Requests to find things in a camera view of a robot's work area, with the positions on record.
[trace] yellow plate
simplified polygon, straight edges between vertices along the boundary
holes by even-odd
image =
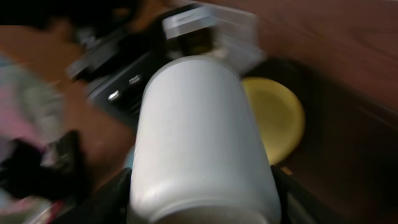
[[[304,132],[304,110],[288,88],[266,78],[245,78],[243,87],[259,126],[269,164],[285,159]]]

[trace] white can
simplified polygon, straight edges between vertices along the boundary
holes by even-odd
[[[238,75],[203,56],[161,68],[139,119],[130,212],[150,223],[279,223],[280,203]]]

